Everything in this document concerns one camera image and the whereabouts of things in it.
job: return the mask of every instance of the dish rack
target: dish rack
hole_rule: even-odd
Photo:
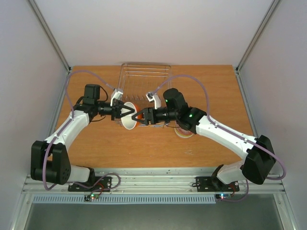
[[[163,64],[147,64],[147,63],[124,63],[121,65],[118,80],[118,88],[122,89],[123,102],[132,102],[139,106],[140,109],[153,107],[146,98],[146,93],[155,90],[166,79],[172,76],[172,68],[170,65]],[[161,106],[166,106],[163,99],[165,90],[171,88],[171,82],[166,83],[158,92],[161,100]],[[163,127],[164,123],[155,125],[142,125],[143,127]]]

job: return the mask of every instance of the metal wire rack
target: metal wire rack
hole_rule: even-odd
[[[132,102],[143,109],[154,104],[146,98],[146,93],[155,90],[162,82],[172,76],[170,65],[147,64],[147,63],[124,63],[121,65],[118,88],[124,92],[123,102]],[[171,82],[165,84],[159,91],[158,96],[161,106],[165,106],[163,92],[171,88]],[[149,125],[151,127],[163,127],[163,124]]]

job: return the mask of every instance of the white wall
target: white wall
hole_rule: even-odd
[[[74,65],[237,65],[272,0],[36,0]]]
[[[9,229],[31,145],[47,135],[65,69],[25,0],[0,7],[0,229]]]
[[[257,131],[271,138],[300,229],[307,226],[307,1],[283,0],[242,69]]]

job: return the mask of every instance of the gray floor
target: gray floor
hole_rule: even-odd
[[[215,205],[33,204],[26,230],[280,230],[273,195]]]

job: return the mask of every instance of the wooden table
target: wooden table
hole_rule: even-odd
[[[77,66],[86,69],[117,86],[120,66]],[[173,75],[197,77],[207,88],[211,115],[240,132],[251,135],[248,116],[232,66],[172,66]],[[78,73],[71,78],[68,92],[75,103],[83,95],[86,84],[101,84],[96,77]],[[172,86],[181,91],[190,106],[206,110],[201,87],[190,79],[178,78]],[[58,126],[70,112],[65,99]],[[183,139],[170,127],[137,127],[126,130],[109,117],[90,123],[69,149],[71,164],[87,167],[200,167],[230,164],[239,160],[224,146],[198,135]]]

